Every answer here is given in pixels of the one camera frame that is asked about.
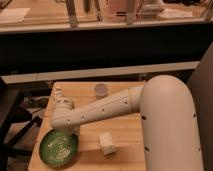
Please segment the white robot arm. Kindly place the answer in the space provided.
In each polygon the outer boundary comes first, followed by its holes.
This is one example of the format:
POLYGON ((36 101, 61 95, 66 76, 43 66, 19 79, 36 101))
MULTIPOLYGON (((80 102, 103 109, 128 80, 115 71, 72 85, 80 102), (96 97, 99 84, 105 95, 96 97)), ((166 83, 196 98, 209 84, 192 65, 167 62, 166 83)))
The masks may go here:
POLYGON ((138 113, 141 116, 146 171, 204 171, 198 118, 188 86, 171 75, 151 78, 73 109, 56 100, 51 126, 73 132, 77 126, 138 113))

